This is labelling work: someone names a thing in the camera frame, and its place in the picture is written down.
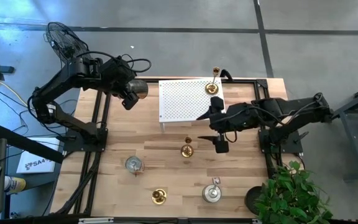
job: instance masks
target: potted plant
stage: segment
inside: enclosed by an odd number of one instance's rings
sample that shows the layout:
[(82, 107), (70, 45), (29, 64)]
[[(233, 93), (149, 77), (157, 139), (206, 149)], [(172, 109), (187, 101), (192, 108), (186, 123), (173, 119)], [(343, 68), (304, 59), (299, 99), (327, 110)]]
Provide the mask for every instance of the potted plant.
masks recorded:
[(262, 223), (322, 223), (333, 215), (327, 209), (328, 201), (320, 199), (320, 188), (308, 181), (310, 172), (300, 170), (298, 162), (289, 167), (277, 167), (273, 179), (262, 184), (254, 206)]

